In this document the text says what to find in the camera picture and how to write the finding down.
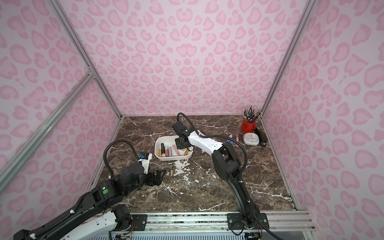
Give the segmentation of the pink lip gloss tube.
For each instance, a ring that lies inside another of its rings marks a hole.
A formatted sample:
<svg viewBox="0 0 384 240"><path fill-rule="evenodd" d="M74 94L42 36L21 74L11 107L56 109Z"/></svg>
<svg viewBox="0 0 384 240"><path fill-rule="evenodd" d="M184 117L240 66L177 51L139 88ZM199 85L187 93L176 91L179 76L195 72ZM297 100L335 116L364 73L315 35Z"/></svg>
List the pink lip gloss tube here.
<svg viewBox="0 0 384 240"><path fill-rule="evenodd" d="M181 156L181 154L180 154L179 150L177 149L176 145L173 145L173 149L174 149L174 151L175 151L177 156Z"/></svg>

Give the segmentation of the white plastic storage box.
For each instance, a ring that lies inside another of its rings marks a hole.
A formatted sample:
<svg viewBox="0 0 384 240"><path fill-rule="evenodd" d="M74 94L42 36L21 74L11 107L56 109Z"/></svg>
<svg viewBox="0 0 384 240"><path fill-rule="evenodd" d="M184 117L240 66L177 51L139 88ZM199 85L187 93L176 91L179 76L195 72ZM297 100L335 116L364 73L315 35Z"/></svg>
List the white plastic storage box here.
<svg viewBox="0 0 384 240"><path fill-rule="evenodd" d="M156 140L156 143L155 143L155 157L158 158L160 161L188 160L192 156L194 151L192 150L192 148L182 149L182 150L179 150L181 156L177 156L174 149L173 149L173 145L176 145L176 143L175 143L176 138L178 138L178 136L165 136L165 137L158 138ZM165 147L167 147L167 148L168 147L172 148L172 152L173 152L172 157L164 157L164 158L159 157L158 150L161 149L161 143L164 143ZM189 150L189 153L188 153L188 155L184 156L184 153L186 150Z"/></svg>

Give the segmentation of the silver lipstick tube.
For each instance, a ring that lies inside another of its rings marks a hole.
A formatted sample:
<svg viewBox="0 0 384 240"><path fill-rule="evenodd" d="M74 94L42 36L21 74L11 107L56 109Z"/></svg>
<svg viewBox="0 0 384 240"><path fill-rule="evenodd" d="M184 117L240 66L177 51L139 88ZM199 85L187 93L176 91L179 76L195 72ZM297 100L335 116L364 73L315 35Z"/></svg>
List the silver lipstick tube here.
<svg viewBox="0 0 384 240"><path fill-rule="evenodd" d="M173 152L172 152L172 148L171 147L168 147L168 153L169 153L169 157L173 156Z"/></svg>

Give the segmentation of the black lipstick gold band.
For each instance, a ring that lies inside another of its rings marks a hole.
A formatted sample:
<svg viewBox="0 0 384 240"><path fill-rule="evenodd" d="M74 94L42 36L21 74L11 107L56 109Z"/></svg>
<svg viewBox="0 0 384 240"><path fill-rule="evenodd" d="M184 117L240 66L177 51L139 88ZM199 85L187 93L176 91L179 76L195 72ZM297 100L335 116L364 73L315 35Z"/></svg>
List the black lipstick gold band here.
<svg viewBox="0 0 384 240"><path fill-rule="evenodd" d="M166 149L164 143L161 143L161 155L162 158L166 157Z"/></svg>

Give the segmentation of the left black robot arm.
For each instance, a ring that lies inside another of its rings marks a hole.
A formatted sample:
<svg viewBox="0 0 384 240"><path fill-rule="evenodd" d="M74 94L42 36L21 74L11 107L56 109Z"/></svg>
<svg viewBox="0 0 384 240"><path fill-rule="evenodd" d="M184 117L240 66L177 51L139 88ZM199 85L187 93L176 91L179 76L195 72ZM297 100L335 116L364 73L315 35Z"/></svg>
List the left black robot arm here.
<svg viewBox="0 0 384 240"><path fill-rule="evenodd" d="M115 175L107 160L110 148L118 143L127 144L136 162L123 168L119 175ZM60 240L76 227L93 216L112 208L125 197L139 191L143 186L160 186L166 174L166 170L160 169L149 172L144 166L144 159L139 158L133 145L127 140L116 140L110 143L103 153L105 167L111 174L111 178L101 182L89 192L80 196L74 206L52 221L34 230L20 230L14 234L14 240Z"/></svg>

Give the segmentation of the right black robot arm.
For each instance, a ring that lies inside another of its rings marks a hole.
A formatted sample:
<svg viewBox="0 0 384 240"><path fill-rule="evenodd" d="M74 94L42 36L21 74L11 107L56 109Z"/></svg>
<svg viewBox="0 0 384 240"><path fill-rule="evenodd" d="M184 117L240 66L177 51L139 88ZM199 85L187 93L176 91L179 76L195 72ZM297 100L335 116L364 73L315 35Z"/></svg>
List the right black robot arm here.
<svg viewBox="0 0 384 240"><path fill-rule="evenodd" d="M248 163L245 148L227 136L204 135L184 113L177 114L173 130L179 136L176 139L178 149L197 147L212 157L216 174L229 185L235 196L244 228L260 227L260 209L252 200L243 180L243 172Z"/></svg>

